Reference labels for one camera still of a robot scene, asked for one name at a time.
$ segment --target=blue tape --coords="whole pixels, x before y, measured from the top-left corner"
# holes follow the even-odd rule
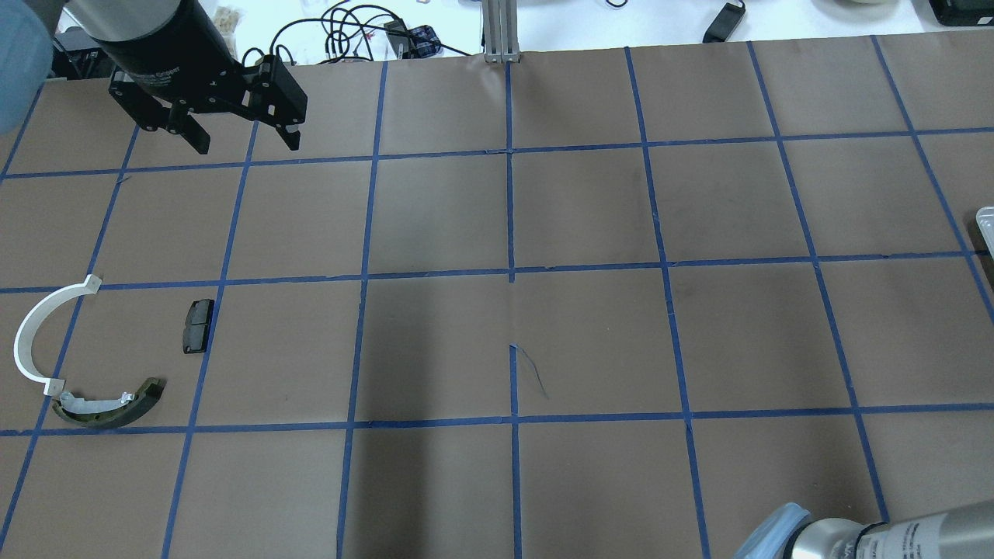
[[[704,497],[701,492],[701,476],[697,465],[697,446],[694,443],[693,412],[690,397],[687,393],[687,378],[684,374],[683,352],[680,349],[680,331],[677,327],[676,312],[673,308],[673,292],[670,284],[669,266],[665,263],[666,247],[663,244],[663,231],[659,219],[659,208],[656,205],[656,186],[652,175],[652,160],[649,157],[649,142],[645,130],[645,116],[642,111],[642,98],[638,90],[638,79],[635,76],[635,65],[631,60],[631,49],[624,49],[625,62],[628,65],[628,76],[631,79],[631,91],[635,98],[635,113],[638,116],[638,131],[642,145],[642,159],[645,163],[645,177],[648,186],[649,206],[652,210],[652,226],[656,236],[656,248],[659,251],[659,262],[663,273],[663,291],[666,296],[666,314],[669,318],[670,336],[673,342],[673,357],[677,369],[677,383],[680,387],[680,408],[686,425],[687,458],[689,460],[691,486],[694,490],[694,507],[697,512],[698,532],[701,537],[701,553],[704,559],[711,559],[711,543],[708,538],[708,521],[704,513]]]
[[[515,153],[553,153],[556,151],[594,151],[603,149],[629,149],[641,147],[641,143],[600,143],[589,145],[556,145],[549,147],[515,147]]]
[[[503,150],[472,149],[468,151],[435,151],[429,153],[397,153],[393,155],[380,155],[380,160],[395,159],[431,159],[434,157],[472,157],[479,155],[496,155]]]
[[[200,171],[204,169],[237,169],[244,167],[244,162],[233,163],[194,163],[191,165],[165,165],[160,167],[128,167],[128,173],[161,173],[163,171]]]
[[[28,129],[28,123],[31,122],[31,115],[35,113],[35,107],[38,106],[38,99],[42,96],[43,87],[38,87],[38,90],[35,92],[35,98],[31,99],[31,105],[28,107],[27,114],[24,115],[24,121],[21,122],[21,127],[17,131],[17,137],[14,138],[14,143],[10,146],[10,153],[7,154],[7,160],[3,164],[3,169],[0,169],[0,184],[3,183],[3,179],[10,172],[10,166],[14,162],[14,154],[17,153],[17,148],[21,147],[21,140],[24,139],[24,132]]]
[[[938,179],[935,177],[935,171],[932,169],[931,163],[928,161],[928,156],[925,154],[924,147],[921,146],[921,140],[918,138],[918,133],[914,129],[914,124],[911,123],[911,115],[908,113],[908,108],[905,106],[904,100],[901,98],[901,92],[898,91],[898,83],[894,80],[894,75],[891,73],[891,68],[887,65],[887,58],[884,56],[884,50],[880,47],[880,41],[877,40],[877,36],[870,37],[873,42],[874,50],[877,52],[877,59],[880,61],[881,67],[884,69],[884,74],[887,76],[887,82],[891,86],[891,92],[894,94],[894,99],[898,103],[898,107],[901,108],[901,115],[905,119],[905,124],[908,126],[908,131],[911,133],[911,141],[914,142],[914,149],[918,152],[918,158],[921,159],[921,164],[925,168],[925,173],[928,175],[928,181],[931,182],[932,189],[935,191],[935,196],[938,198],[939,204],[942,205],[942,211],[945,213],[945,218],[949,222],[949,227],[952,228],[952,234],[956,237],[956,243],[959,244],[959,250],[964,259],[966,259],[966,265],[970,268],[970,273],[973,275],[973,281],[977,284],[977,290],[980,293],[980,299],[983,300],[984,306],[987,308],[987,316],[990,318],[991,322],[994,322],[994,303],[991,302],[990,296],[987,294],[987,288],[985,287],[984,277],[981,275],[980,270],[977,269],[976,263],[973,262],[974,253],[970,250],[969,245],[967,245],[966,240],[963,238],[963,234],[959,231],[959,225],[956,223],[956,218],[952,214],[952,209],[949,206],[949,202],[945,198],[945,194],[942,193],[942,186],[939,185]]]
[[[38,100],[38,95],[35,95],[35,102]],[[19,132],[19,138],[23,135],[24,129],[27,127],[28,117],[25,117],[25,122],[22,124],[21,131]],[[131,140],[128,143],[127,150],[124,152],[124,160],[121,162],[121,166],[118,169],[117,181],[114,184],[114,190],[110,195],[110,200],[107,202],[107,210],[103,216],[103,224],[100,228],[100,233],[96,236],[96,241],[93,243],[93,251],[90,255],[89,265],[86,268],[87,274],[92,274],[93,266],[96,264],[96,257],[100,252],[100,247],[103,244],[104,232],[107,228],[107,223],[110,221],[110,214],[113,212],[114,200],[116,199],[117,192],[120,189],[120,184],[122,182],[122,176],[124,173],[124,168],[127,167],[127,163],[131,158],[131,152],[134,150],[134,143],[138,136],[138,126],[135,125],[134,130],[131,133]],[[8,156],[7,164],[13,160],[14,149],[11,149],[11,154]],[[66,329],[66,336],[63,338],[62,348],[59,350],[59,358],[56,361],[55,370],[52,373],[52,378],[59,378],[62,374],[63,364],[66,362],[66,353],[69,350],[70,340],[73,338],[73,332],[76,330],[77,320],[80,317],[80,309],[83,308],[83,299],[78,298],[76,305],[73,307],[73,316],[70,318],[69,327]],[[14,510],[17,508],[17,501],[21,495],[21,489],[24,487],[24,479],[28,474],[28,468],[31,466],[31,460],[35,453],[35,446],[38,444],[38,437],[41,435],[42,426],[45,423],[45,417],[49,409],[49,404],[52,398],[46,396],[42,402],[42,409],[38,413],[38,419],[35,422],[35,429],[31,436],[31,441],[28,443],[28,449],[25,452],[24,461],[21,464],[21,471],[18,474],[17,483],[14,487],[14,493],[11,496],[10,503],[7,507],[7,514],[4,516],[3,527],[0,528],[0,551],[3,550],[4,542],[7,539],[7,532],[10,530],[10,523],[14,518]]]
[[[780,152],[780,160],[783,163],[783,171],[787,176],[787,184],[790,186],[790,195],[793,198],[794,206],[797,210],[797,218],[800,220],[801,230],[804,232],[804,242],[807,244],[811,257],[812,268],[815,279],[818,282],[818,291],[821,294],[822,304],[825,307],[825,316],[828,319],[829,330],[832,333],[832,341],[835,344],[835,352],[839,359],[839,366],[842,369],[843,382],[849,395],[849,404],[852,408],[853,418],[856,420],[856,431],[859,435],[860,446],[863,448],[863,456],[867,463],[867,471],[870,475],[870,482],[873,485],[874,496],[877,500],[877,507],[880,509],[881,518],[887,521],[890,515],[887,511],[887,504],[884,501],[884,491],[877,475],[877,465],[873,458],[873,450],[870,448],[870,440],[867,437],[866,426],[863,424],[863,416],[860,413],[859,400],[856,397],[856,387],[853,385],[853,377],[849,371],[849,361],[846,358],[846,351],[842,347],[842,335],[839,333],[839,326],[835,321],[835,311],[832,308],[832,301],[828,295],[828,288],[825,285],[825,277],[821,273],[818,253],[815,250],[814,240],[811,237],[811,230],[808,227],[807,217],[804,215],[804,206],[801,204],[800,193],[797,190],[797,183],[794,180],[793,170],[790,168],[790,160],[787,158],[787,151],[783,144],[779,125],[776,122],[776,114],[773,111],[773,104],[769,98],[769,91],[766,89],[766,81],[762,76],[762,69],[759,67],[759,59],[755,54],[752,42],[746,43],[749,57],[752,60],[752,68],[755,70],[755,77],[759,83],[759,90],[762,93],[763,103],[766,105],[766,113],[769,115],[769,122],[773,128],[773,135],[776,136],[777,148]]]
[[[9,179],[37,179],[51,177],[84,177],[88,175],[116,175],[120,169],[90,169],[83,171],[43,171],[39,173],[11,173]]]
[[[831,417],[892,414],[931,414],[931,413],[971,413],[994,411],[994,402],[946,403],[946,404],[907,404],[898,406],[863,406],[858,410],[847,408],[786,408],[765,410],[726,410],[693,412],[695,420],[715,419],[754,419],[754,418],[794,418]],[[609,423],[609,422],[668,422],[683,421],[683,412],[631,412],[607,414],[567,414],[538,416],[484,416],[474,418],[450,418],[435,420],[371,420],[337,421],[315,423],[276,423],[276,424],[235,424],[198,425],[194,433],[269,433],[282,431],[343,431],[377,429],[433,429],[444,427],[469,427],[478,425],[527,425],[562,423]],[[122,427],[111,431],[88,429],[56,428],[41,429],[41,437],[73,437],[94,435],[169,435],[185,434],[187,426]],[[34,430],[2,430],[0,438],[31,437]]]
[[[773,141],[771,136],[749,136],[743,138],[712,138],[712,139],[691,139],[691,140],[662,140],[647,141],[649,147],[672,147],[679,145],[714,145],[723,143],[756,143]]]
[[[994,132],[994,126],[980,126],[978,128],[940,128],[934,130],[915,130],[917,135],[946,135],[946,134],[989,134]]]
[[[971,256],[988,256],[987,251],[975,251],[969,253]],[[946,251],[938,253],[898,253],[893,255],[841,255],[841,256],[819,256],[819,262],[865,262],[882,260],[909,260],[909,259],[951,259],[962,258],[962,253]],[[721,266],[752,266],[761,264],[796,264],[809,263],[810,257],[772,257],[754,259],[714,259],[714,260],[690,260],[667,263],[668,268],[694,268],[694,267],[721,267]],[[597,272],[616,270],[656,270],[661,268],[657,262],[634,262],[619,264],[575,264],[562,266],[528,266],[515,268],[515,274],[544,274],[554,272]],[[507,268],[483,268],[469,270],[429,270],[423,272],[387,272],[381,274],[369,274],[370,281],[380,280],[409,280],[416,278],[449,278],[457,276],[504,276],[509,272]],[[345,274],[341,276],[289,276],[285,278],[244,278],[225,279],[224,281],[211,279],[194,279],[189,281],[145,281],[133,283],[105,283],[100,287],[105,291],[123,291],[132,289],[164,289],[183,287],[217,287],[218,285],[258,285],[269,283],[323,283],[328,281],[359,281],[363,277],[358,274]],[[8,293],[47,293],[59,289],[58,285],[39,285],[30,287],[0,287],[0,294]]]
[[[853,138],[890,138],[890,137],[908,137],[909,133],[905,131],[894,131],[894,132],[848,132],[841,134],[796,134],[790,136],[780,136],[783,141],[806,141],[806,140],[820,140],[820,139],[853,139]]]
[[[342,157],[311,157],[309,159],[271,159],[268,161],[253,161],[252,167],[273,167],[279,165],[310,165],[314,163],[352,163],[372,161],[370,155],[351,155]]]
[[[373,207],[376,203],[377,168],[380,163],[380,138],[383,131],[383,105],[387,96],[387,63],[383,63],[380,73],[380,93],[377,99],[376,128],[373,134],[373,158],[370,169],[370,191],[366,204],[366,228],[363,237],[362,287],[359,294],[359,318],[356,324],[356,346],[352,357],[352,384],[349,388],[349,423],[356,420],[356,406],[359,396],[359,369],[363,352],[363,329],[366,320],[366,294],[369,290],[370,243],[373,236]],[[352,470],[352,443],[355,430],[345,432],[345,450],[342,457],[342,483],[338,500],[338,528],[335,556],[341,559],[345,549],[345,516],[349,502],[349,480]]]
[[[176,472],[176,484],[173,486],[173,496],[169,505],[169,516],[166,520],[165,537],[162,541],[162,559],[169,557],[169,550],[173,542],[173,529],[176,527],[176,514],[179,512],[180,497],[183,493],[183,481],[186,478],[186,468],[190,460],[190,448],[193,445],[193,436],[196,432],[197,416],[200,413],[200,401],[204,394],[204,383],[207,380],[208,365],[211,362],[211,353],[214,349],[214,338],[217,335],[218,323],[221,317],[221,308],[225,299],[225,280],[228,277],[228,268],[232,259],[232,249],[235,246],[235,235],[238,230],[239,212],[242,209],[242,198],[246,191],[246,182],[249,179],[249,167],[251,164],[251,154],[255,148],[255,138],[258,133],[258,122],[252,123],[251,134],[248,137],[248,149],[246,159],[242,166],[242,176],[239,179],[239,190],[235,195],[235,205],[232,208],[231,224],[228,227],[228,241],[225,244],[225,257],[221,265],[221,277],[219,279],[218,294],[214,303],[214,319],[211,320],[211,331],[208,334],[207,347],[204,349],[204,357],[200,364],[200,373],[197,376],[197,388],[193,394],[193,404],[190,406],[190,419],[187,421],[185,430],[186,436],[183,438],[183,451],[180,454],[179,469]]]
[[[504,64],[504,104],[505,122],[507,129],[507,268],[508,281],[514,283],[514,117],[513,97],[511,94],[511,64]]]
[[[518,348],[508,347],[508,363],[511,380],[511,494],[514,510],[514,557],[521,559],[521,436],[518,425]]]

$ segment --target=table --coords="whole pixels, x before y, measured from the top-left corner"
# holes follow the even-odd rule
[[[304,17],[297,0],[204,0],[213,12],[218,5],[243,11],[236,28],[239,55],[252,46],[267,49],[284,24]],[[479,53],[482,18],[474,0],[378,0],[397,12],[410,27],[431,25],[439,39],[469,53]],[[630,0],[613,9],[603,0],[519,0],[521,50],[575,51],[699,43],[725,0]],[[945,31],[928,0],[891,0],[881,5],[851,0],[750,0],[733,41],[767,41],[814,37],[851,37]],[[282,41],[298,62],[324,60],[320,26],[301,25]],[[379,33],[374,57],[387,56]]]

